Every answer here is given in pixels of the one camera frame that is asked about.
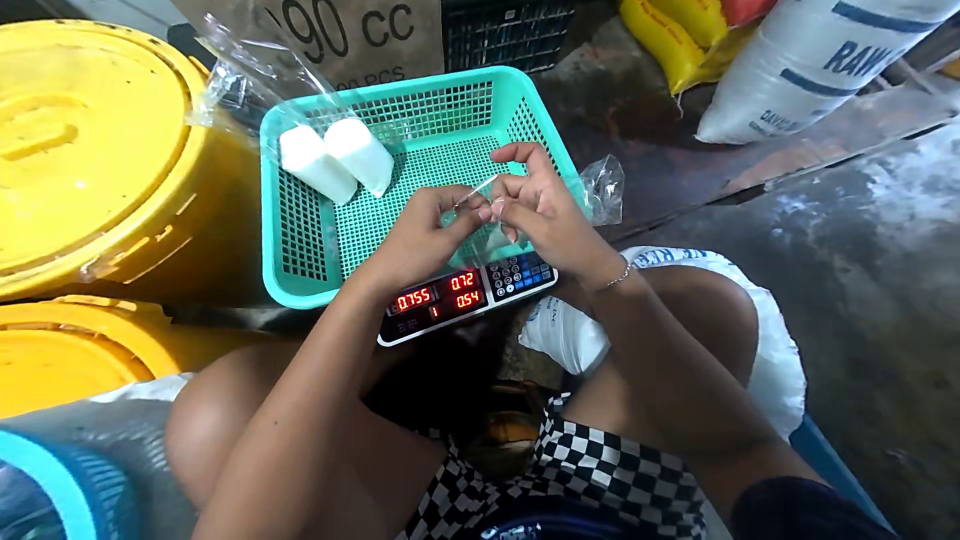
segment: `mesh basket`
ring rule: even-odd
[[[557,61],[572,0],[444,0],[446,71],[509,65],[527,73]]]
[[[490,152],[508,142],[538,141],[568,182],[577,171],[530,78],[509,67],[489,67],[379,86],[344,90],[353,107],[394,156],[390,188],[380,199],[362,186],[336,206],[280,169],[277,142],[294,126],[279,109],[260,128],[263,197],[263,278],[288,307],[325,306],[353,270],[380,245],[417,188],[478,185],[496,173],[526,174],[518,163],[494,163]],[[342,114],[318,110],[314,97],[293,100],[325,129]],[[581,185],[570,184],[583,204]],[[491,228],[468,243],[486,246]],[[465,247],[451,260],[464,259]],[[531,251],[529,243],[500,248],[493,258]]]

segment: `black plastic crate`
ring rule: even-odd
[[[573,0],[443,0],[446,72],[510,65],[527,73],[557,62]]]

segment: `digital scale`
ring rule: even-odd
[[[387,307],[376,340],[385,347],[536,294],[558,273],[536,253],[434,278],[401,292]]]

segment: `checkered shorts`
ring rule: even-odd
[[[683,462],[612,433],[567,422],[561,413],[569,396],[547,404],[522,477],[484,481],[460,459],[456,446],[447,443],[444,463],[396,539],[469,533],[501,504],[536,496],[569,497],[609,511],[645,532],[642,538],[703,539],[704,493]]]

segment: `bracelet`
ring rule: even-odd
[[[634,267],[634,264],[632,262],[629,262],[626,258],[623,258],[623,260],[627,263],[627,267],[623,270],[623,275],[613,280],[612,282],[607,283],[600,290],[609,289],[610,287],[616,285],[617,283],[620,283],[627,279],[627,276],[630,275],[630,269]]]

